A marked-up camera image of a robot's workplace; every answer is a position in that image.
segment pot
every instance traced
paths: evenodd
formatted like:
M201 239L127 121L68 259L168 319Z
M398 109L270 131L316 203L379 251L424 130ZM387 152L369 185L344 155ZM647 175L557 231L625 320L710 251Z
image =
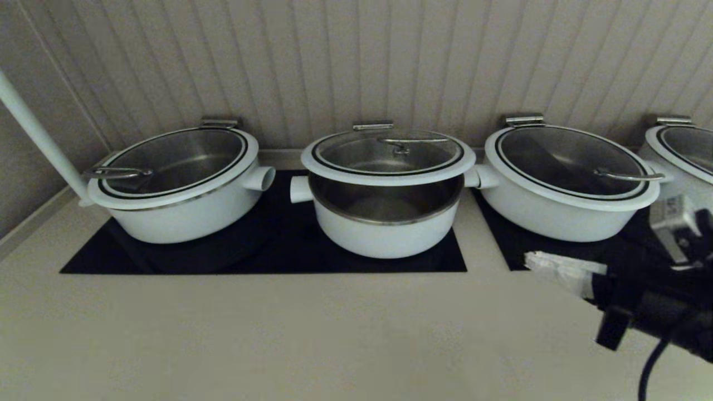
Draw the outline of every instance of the pot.
M713 131L694 126L688 117L659 117L656 122L638 154L666 174L661 196L683 193L695 210L713 210Z
M138 240L200 238L241 218L272 184L275 169L257 151L231 123L164 133L86 172L88 196Z
M292 202L314 201L324 233L353 253L390 259L428 250L453 225L475 153L440 133L363 127L302 152L310 174L292 179Z
M486 141L475 187L526 230L557 240L604 240L659 195L657 181L665 176L615 142L547 125L542 116L506 124Z

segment lid hinge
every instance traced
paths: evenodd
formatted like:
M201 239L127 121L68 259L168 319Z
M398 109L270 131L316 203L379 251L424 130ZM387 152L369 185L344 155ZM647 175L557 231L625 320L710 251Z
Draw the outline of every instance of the lid hinge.
M378 120L378 121L357 121L352 124L352 129L355 131L366 131L372 129L393 129L394 120Z
M545 126L545 117L541 113L517 113L503 116L503 125L506 127L542 127Z
M689 116L655 116L657 126L693 126Z
M240 129L240 127L242 127L242 119L238 118L238 119L232 120L232 119L227 119L227 118L203 117L200 120L200 127L201 128L225 128L225 129L238 128L238 129Z

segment beadboard wall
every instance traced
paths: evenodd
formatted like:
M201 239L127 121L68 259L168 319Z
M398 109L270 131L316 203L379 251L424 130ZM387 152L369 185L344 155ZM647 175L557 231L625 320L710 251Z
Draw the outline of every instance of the beadboard wall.
M58 92L37 110L63 113L53 135L93 160L201 116L240 115L263 148L301 148L375 118L472 146L515 111L628 146L641 144L648 113L713 123L707 0L0 2L14 15L4 35L32 34L26 48L53 67L28 68L20 92L37 90L29 74ZM45 168L35 185L61 183ZM14 207L0 211L28 214Z

